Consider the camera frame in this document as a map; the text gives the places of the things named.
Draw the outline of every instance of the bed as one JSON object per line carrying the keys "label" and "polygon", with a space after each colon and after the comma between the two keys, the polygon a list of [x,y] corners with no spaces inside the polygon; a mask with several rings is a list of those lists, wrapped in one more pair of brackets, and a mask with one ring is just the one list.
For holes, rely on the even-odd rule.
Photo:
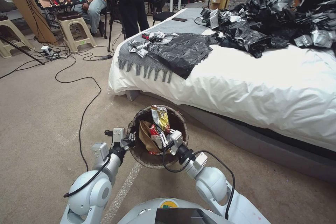
{"label": "bed", "polygon": [[[182,17],[185,11],[189,11],[188,25],[197,26],[193,20],[200,9],[184,9],[173,17]],[[165,32],[164,23],[170,19],[150,29]],[[206,29],[202,34],[211,33]],[[128,71],[120,69],[118,56],[124,43],[118,46],[112,61],[110,94],[124,95],[130,90],[154,94],[181,105],[225,139],[248,151],[336,181],[336,59],[332,50],[290,45],[266,50],[255,59],[237,49],[211,45],[209,57],[196,65],[186,80],[173,73],[167,83],[162,81],[163,71],[154,80],[153,76],[144,78],[144,69],[135,65]],[[275,132],[276,137],[258,129]]]}

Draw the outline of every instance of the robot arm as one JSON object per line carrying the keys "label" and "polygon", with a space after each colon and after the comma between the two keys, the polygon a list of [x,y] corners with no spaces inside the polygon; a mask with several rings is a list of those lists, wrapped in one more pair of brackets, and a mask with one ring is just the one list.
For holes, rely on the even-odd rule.
{"label": "robot arm", "polygon": [[[125,138],[124,128],[105,131],[105,134],[112,137],[114,146],[111,149],[108,149],[106,143],[96,143],[92,146],[96,158],[93,170],[80,175],[70,187],[69,193],[65,195],[69,197],[69,201],[61,224],[100,223],[104,208],[111,196],[119,166],[128,148],[135,144],[133,134]],[[196,180],[196,190],[199,195],[210,205],[215,214],[228,219],[228,209],[235,191],[234,180],[231,187],[219,169],[204,167],[208,159],[204,153],[206,151],[193,153],[192,149],[183,145],[181,132],[171,130],[168,139],[169,144],[166,149],[170,148],[173,155],[179,156],[180,164],[185,166],[187,174]],[[228,199],[222,206],[218,202],[226,195]]]}
{"label": "robot arm", "polygon": [[[185,170],[189,177],[196,180],[196,190],[201,198],[207,202],[211,210],[220,216],[228,219],[228,209],[235,191],[235,179],[233,176],[233,187],[228,187],[228,182],[225,175],[215,167],[205,167],[208,157],[205,151],[193,153],[192,149],[188,149],[183,145],[182,133],[173,131],[170,140],[174,142],[171,147],[173,155],[180,156],[180,164],[186,165]],[[222,201],[227,195],[227,200],[224,205],[218,202]]]}
{"label": "robot arm", "polygon": [[105,134],[112,137],[114,145],[111,149],[108,149],[106,143],[96,143],[92,146],[92,152],[96,158],[93,170],[80,175],[70,187],[69,193],[65,195],[69,197],[69,201],[61,224],[93,224],[100,223],[102,219],[119,166],[123,163],[129,146],[134,145],[132,134],[125,139],[124,128],[105,131]]}

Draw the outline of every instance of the power strip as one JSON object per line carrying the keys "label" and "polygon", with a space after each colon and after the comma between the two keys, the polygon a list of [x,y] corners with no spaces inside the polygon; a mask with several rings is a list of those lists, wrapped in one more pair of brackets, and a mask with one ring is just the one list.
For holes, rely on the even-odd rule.
{"label": "power strip", "polygon": [[41,47],[41,53],[45,56],[51,57],[51,59],[58,57],[58,53],[54,52],[49,46],[45,45]]}

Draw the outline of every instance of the trash bin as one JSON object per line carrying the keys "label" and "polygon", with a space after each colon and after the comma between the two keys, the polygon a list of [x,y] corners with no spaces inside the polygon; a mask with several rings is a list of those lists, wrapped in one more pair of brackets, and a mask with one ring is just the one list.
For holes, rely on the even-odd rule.
{"label": "trash bin", "polygon": [[[170,107],[164,106],[164,105],[157,105],[158,107],[165,107],[167,108],[168,112],[168,119],[170,128],[173,130],[179,130],[182,133],[183,141],[185,145],[188,145],[189,140],[189,134],[186,126],[185,119],[183,116],[173,110]],[[140,110],[134,117],[134,119],[129,123],[127,133],[130,132],[136,132],[135,133],[135,147],[130,148],[130,152],[134,159],[142,164],[143,166],[146,166],[151,169],[163,169],[164,166],[162,164],[162,155],[152,155],[149,154],[145,145],[142,143],[142,141],[139,139],[139,122],[141,120],[152,122],[152,111],[150,106],[147,108],[144,108]],[[174,163],[176,163],[179,160],[177,156],[173,156],[170,153],[166,153],[164,157],[164,161],[166,163],[166,166],[171,166]]]}

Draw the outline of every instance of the phone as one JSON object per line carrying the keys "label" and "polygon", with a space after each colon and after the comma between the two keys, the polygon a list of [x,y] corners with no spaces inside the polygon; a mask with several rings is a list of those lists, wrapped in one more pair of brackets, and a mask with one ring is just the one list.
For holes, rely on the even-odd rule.
{"label": "phone", "polygon": [[188,21],[187,19],[181,19],[181,18],[177,18],[177,17],[174,17],[172,20],[174,20],[174,21],[181,21],[181,22]]}

